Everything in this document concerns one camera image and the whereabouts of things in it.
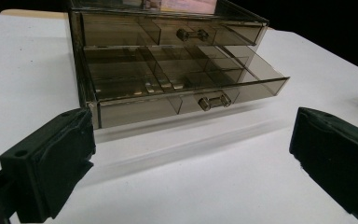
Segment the metal drawer knob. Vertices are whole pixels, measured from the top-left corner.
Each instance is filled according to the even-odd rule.
[[[212,99],[202,97],[199,99],[199,105],[204,111],[208,111],[211,108],[219,106],[229,107],[231,105],[231,100],[225,93],[223,93],[221,96]]]
[[[198,38],[201,41],[208,40],[208,33],[202,29],[199,29],[197,32],[188,32],[185,29],[179,29],[176,31],[176,36],[182,41],[187,41],[189,38]]]

